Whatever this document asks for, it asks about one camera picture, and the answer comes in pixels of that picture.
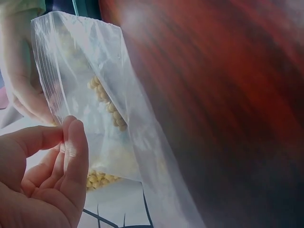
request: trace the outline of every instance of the sleeve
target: sleeve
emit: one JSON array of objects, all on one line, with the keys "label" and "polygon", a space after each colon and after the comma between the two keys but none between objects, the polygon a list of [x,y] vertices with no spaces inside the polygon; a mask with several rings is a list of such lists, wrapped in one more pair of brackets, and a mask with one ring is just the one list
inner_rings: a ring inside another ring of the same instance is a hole
[{"label": "sleeve", "polygon": [[37,9],[40,16],[46,11],[45,0],[0,0],[0,19],[29,9]]}]

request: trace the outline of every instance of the red surface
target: red surface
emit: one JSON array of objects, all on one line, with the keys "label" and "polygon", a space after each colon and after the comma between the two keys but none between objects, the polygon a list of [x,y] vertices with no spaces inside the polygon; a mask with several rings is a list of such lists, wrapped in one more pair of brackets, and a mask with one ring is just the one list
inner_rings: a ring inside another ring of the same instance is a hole
[{"label": "red surface", "polygon": [[304,227],[304,1],[100,8],[123,30],[207,227]]}]

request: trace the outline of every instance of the dark pattern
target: dark pattern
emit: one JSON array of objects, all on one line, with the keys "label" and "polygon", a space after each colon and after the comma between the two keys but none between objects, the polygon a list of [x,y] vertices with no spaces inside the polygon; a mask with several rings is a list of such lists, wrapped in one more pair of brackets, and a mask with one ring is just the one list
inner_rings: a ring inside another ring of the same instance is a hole
[{"label": "dark pattern", "polygon": [[[146,198],[144,196],[144,192],[143,192],[143,200],[144,200],[144,205],[145,205],[145,208],[146,208],[146,213],[147,213],[147,216],[148,216],[148,220],[150,222],[151,225],[135,225],[135,226],[125,226],[125,215],[124,215],[124,220],[123,220],[123,228],[153,228],[153,224],[152,224],[152,221],[151,221],[151,218],[150,218],[150,214],[149,214],[149,210],[148,210],[148,207],[147,207],[147,202],[146,202]],[[100,225],[100,221],[103,222],[103,223],[106,223],[108,224],[109,226],[113,227],[113,228],[118,228],[118,225],[116,225],[115,223],[112,223],[110,222],[109,220],[106,220],[105,218],[99,216],[99,209],[98,209],[98,205],[97,205],[97,214],[91,212],[91,211],[88,211],[86,209],[83,210],[84,213],[90,215],[90,216],[93,216],[94,218],[97,219],[97,223],[98,223],[98,228],[101,227]]]}]

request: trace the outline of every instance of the hand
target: hand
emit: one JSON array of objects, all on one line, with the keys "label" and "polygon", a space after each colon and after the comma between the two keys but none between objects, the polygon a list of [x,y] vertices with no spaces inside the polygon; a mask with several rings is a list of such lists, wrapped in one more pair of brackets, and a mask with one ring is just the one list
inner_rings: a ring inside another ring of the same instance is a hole
[{"label": "hand", "polygon": [[[51,149],[25,174],[26,158]],[[0,227],[76,228],[86,199],[88,145],[83,124],[31,127],[0,137]]]},{"label": "hand", "polygon": [[31,46],[30,21],[38,11],[31,9],[13,14],[0,23],[0,69],[9,101],[22,114],[53,123],[39,81]]}]

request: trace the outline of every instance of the plastic bag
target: plastic bag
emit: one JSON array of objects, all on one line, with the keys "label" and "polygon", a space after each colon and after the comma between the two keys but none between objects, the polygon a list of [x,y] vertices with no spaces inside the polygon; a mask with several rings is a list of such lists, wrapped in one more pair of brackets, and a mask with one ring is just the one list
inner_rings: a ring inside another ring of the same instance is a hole
[{"label": "plastic bag", "polygon": [[[204,227],[132,69],[121,29],[94,19],[51,12],[32,21],[32,44],[53,115],[60,123],[69,114],[84,122],[90,157],[97,161],[98,154],[103,154],[98,165],[108,172],[102,171],[133,180],[140,176],[154,227]],[[105,105],[87,89],[94,75],[126,121],[126,132],[113,128]],[[107,152],[112,146],[125,162],[112,162],[114,152]]]}]

